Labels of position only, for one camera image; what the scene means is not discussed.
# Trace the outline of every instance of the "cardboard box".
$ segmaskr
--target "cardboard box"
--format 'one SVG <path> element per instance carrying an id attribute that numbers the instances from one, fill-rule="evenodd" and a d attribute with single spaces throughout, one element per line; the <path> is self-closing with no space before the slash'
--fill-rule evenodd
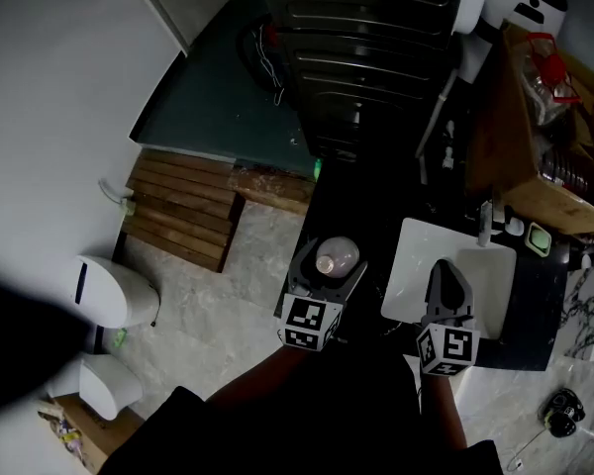
<path id="1" fill-rule="evenodd" d="M 475 86 L 467 190 L 481 195 L 494 188 L 506 205 L 526 219 L 565 234 L 594 233 L 594 206 L 539 174 L 527 101 L 511 60 L 512 48 L 525 42 L 526 34 L 513 25 L 504 30 Z M 590 130 L 594 142 L 594 72 L 563 51 L 560 55 L 567 71 L 593 96 Z M 589 185 L 589 197 L 594 199 L 594 180 Z"/>
<path id="2" fill-rule="evenodd" d="M 68 423 L 81 432 L 85 466 L 93 474 L 144 422 L 129 408 L 123 409 L 113 421 L 105 421 L 78 394 L 54 400 L 63 408 Z"/>

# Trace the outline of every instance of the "plastic bottle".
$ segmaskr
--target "plastic bottle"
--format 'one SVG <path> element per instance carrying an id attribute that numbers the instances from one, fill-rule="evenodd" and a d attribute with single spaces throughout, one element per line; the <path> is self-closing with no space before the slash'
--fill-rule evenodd
<path id="1" fill-rule="evenodd" d="M 345 278 L 358 263 L 358 247 L 347 237 L 331 237 L 317 249 L 317 269 L 330 278 Z"/>

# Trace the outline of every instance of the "black cable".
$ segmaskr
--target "black cable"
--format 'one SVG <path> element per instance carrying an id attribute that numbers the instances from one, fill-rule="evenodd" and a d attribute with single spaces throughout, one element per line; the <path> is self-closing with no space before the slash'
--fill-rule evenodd
<path id="1" fill-rule="evenodd" d="M 517 466 L 515 468 L 513 468 L 512 470 L 509 468 L 509 466 L 511 465 L 511 463 L 517 459 L 517 456 L 519 456 L 519 454 L 521 454 L 524 450 L 526 450 L 528 448 L 528 446 L 533 443 L 533 441 L 535 441 L 537 438 L 539 438 L 544 432 L 547 431 L 547 427 L 544 427 L 541 431 L 539 431 L 537 434 L 535 434 L 535 436 L 533 436 L 533 438 L 526 443 L 526 445 L 524 445 L 512 458 L 510 461 L 508 461 L 508 463 L 506 464 L 506 471 L 513 473 L 515 471 L 518 470 Z"/>
<path id="2" fill-rule="evenodd" d="M 268 93 L 276 94 L 277 87 L 274 85 L 274 83 L 272 83 L 272 80 L 269 79 L 268 77 L 266 77 L 265 72 L 264 72 L 264 75 L 261 75 L 260 73 L 258 73 L 255 70 L 255 68 L 253 67 L 253 64 L 248 59 L 247 53 L 245 52 L 245 38 L 248 36 L 248 34 L 249 33 L 253 34 L 254 41 L 256 44 L 257 35 L 255 34 L 255 31 L 257 31 L 260 26 L 270 24 L 271 21 L 272 20 L 271 20 L 270 14 L 264 14 L 263 16 L 256 18 L 251 23 L 249 23 L 244 28 L 242 28 L 238 32 L 238 36 L 236 37 L 236 52 L 238 54 L 238 58 L 240 59 L 240 61 L 242 62 L 242 65 L 247 70 L 248 75 L 250 75 L 253 82 L 257 86 L 259 86 L 262 90 L 264 90 Z"/>
<path id="3" fill-rule="evenodd" d="M 275 87 L 276 91 L 273 96 L 273 104 L 275 106 L 279 106 L 281 104 L 281 97 L 284 94 L 284 87 L 282 86 L 277 74 L 275 73 L 275 67 L 270 62 L 266 53 L 264 52 L 264 43 L 263 43 L 263 35 L 264 35 L 264 25 L 259 25 L 259 35 L 256 37 L 255 32 L 251 31 L 253 38 L 255 39 L 255 49 L 257 50 L 257 54 L 259 55 L 259 63 L 266 71 L 266 73 L 270 76 L 273 86 Z"/>
<path id="4" fill-rule="evenodd" d="M 570 461 L 567 463 L 567 466 L 569 467 L 575 460 L 576 458 L 581 455 L 583 453 L 583 451 L 590 445 L 594 444 L 594 438 L 590 438 L 587 440 L 587 442 L 583 445 L 583 447 L 576 452 L 576 455 L 574 455 L 574 457 L 572 457 L 572 459 L 570 459 Z"/>
<path id="5" fill-rule="evenodd" d="M 156 315 L 154 315 L 154 320 L 151 321 L 151 324 L 150 324 L 153 328 L 156 327 L 156 319 L 158 318 L 158 314 L 160 313 L 161 305 L 162 305 L 162 301 L 160 300 L 160 294 L 158 294 L 158 309 L 156 310 Z"/>

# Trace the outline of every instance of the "black shirt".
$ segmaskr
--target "black shirt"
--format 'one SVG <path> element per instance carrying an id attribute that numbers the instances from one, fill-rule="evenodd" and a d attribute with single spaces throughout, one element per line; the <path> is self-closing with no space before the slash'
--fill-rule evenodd
<path id="1" fill-rule="evenodd" d="M 501 474 L 492 441 L 438 451 L 401 354 L 331 342 L 281 389 L 228 413 L 178 387 L 100 475 L 226 469 Z"/>

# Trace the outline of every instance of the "white cube with marker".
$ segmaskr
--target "white cube with marker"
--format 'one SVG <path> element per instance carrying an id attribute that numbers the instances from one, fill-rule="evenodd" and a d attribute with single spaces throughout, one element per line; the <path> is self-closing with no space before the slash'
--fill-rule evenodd
<path id="1" fill-rule="evenodd" d="M 423 373 L 453 376 L 475 364 L 479 331 L 429 324 L 416 344 Z"/>
<path id="2" fill-rule="evenodd" d="M 279 335 L 284 344 L 321 351 L 339 326 L 344 305 L 284 295 Z"/>

